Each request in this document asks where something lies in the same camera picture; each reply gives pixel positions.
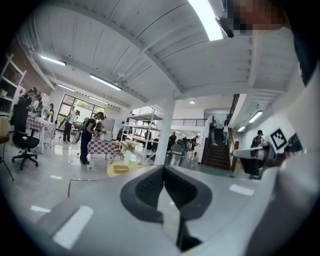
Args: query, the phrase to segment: ceiling light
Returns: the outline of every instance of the ceiling light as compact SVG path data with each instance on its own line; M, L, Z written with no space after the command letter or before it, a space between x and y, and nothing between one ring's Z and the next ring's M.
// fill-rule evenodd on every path
M245 127L245 126L242 126L242 127L239 128L238 132L240 133L240 132L242 132L244 129L246 129L246 127Z
M64 66L64 67L66 66L66 63L65 63L65 62L58 61L58 60L55 60L55 59L53 59L53 58L48 58L48 57L42 56L42 55L40 55L40 57L41 57L42 59L46 60L46 61L53 62L53 63L58 64L58 65L60 65L60 66Z
M60 87L62 87L62 88L64 88L64 89L67 89L67 90L70 90L70 91L75 91L74 89L71 89L71 88L69 88L69 87L66 87L66 86L64 86L64 85L61 85L61 84L58 84L57 83L57 86L60 86Z
M253 123L254 121L256 121L261 115L262 115L263 111L258 111L250 120L249 123Z
M91 97L91 96L89 96L89 98L90 98L90 99L93 99L93 100L95 100L95 101L102 102L102 103L108 105L108 103L106 103L106 102L104 102L104 101L102 101L102 100L100 100L100 99L97 99L97 98L94 98L94 97Z
M118 87L118 86L116 86L116 85L114 85L112 83L109 83L109 82L107 82L105 80L102 80L101 78L99 78L99 77L97 77L97 76L95 76L93 74L90 75L90 78L92 78L94 80L97 80L98 82L103 83L103 84L105 84L107 86L110 86L111 88L116 89L117 91L121 91L120 87Z
M219 40L223 38L222 31L216 22L216 15L208 0L188 0L196 14L198 15L209 40Z

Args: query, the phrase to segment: white pillar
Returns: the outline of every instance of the white pillar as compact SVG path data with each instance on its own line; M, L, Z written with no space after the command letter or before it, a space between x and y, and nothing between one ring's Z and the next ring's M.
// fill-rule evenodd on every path
M169 137L171 135L171 124L172 118L174 116L175 105L176 100L174 98L174 93L172 93L172 95L165 100L163 121L160 129L160 138L154 160L155 165L165 164Z

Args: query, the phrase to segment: yellow round table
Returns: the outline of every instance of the yellow round table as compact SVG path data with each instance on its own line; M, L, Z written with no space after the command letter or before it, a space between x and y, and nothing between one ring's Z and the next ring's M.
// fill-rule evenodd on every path
M108 168L106 169L106 173L109 175L109 177L114 177L114 176L123 174L123 173L115 173L114 166L124 166L124 162L121 161L121 162L114 162L114 163L110 164L108 166ZM135 170L142 168L142 165L140 165L138 162L129 162L128 167L129 167L128 172L131 172L131 171L135 171Z

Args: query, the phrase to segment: black railing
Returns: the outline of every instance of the black railing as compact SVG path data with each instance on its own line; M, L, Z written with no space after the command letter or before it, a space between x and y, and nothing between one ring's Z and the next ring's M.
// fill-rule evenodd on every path
M230 113L227 117L227 120L228 122L230 122L234 112L235 112L235 109L236 109L236 106L237 106L237 103L238 103L238 100L239 100L239 96L240 94L234 94L233 95L233 101L232 101L232 106L231 106L231 109L230 109Z
M205 126L207 119L173 119L173 126Z

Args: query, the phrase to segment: brick wall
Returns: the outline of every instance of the brick wall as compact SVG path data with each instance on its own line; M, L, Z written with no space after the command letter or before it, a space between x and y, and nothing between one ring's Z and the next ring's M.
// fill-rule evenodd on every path
M29 91L29 89L32 87L36 87L38 93L50 95L52 89L32 67L27 56L25 55L24 50L20 47L20 44L16 40L11 43L6 53L9 56L13 54L13 62L19 67L19 69L22 70L22 72L26 71L21 83L21 86L24 87L26 91Z

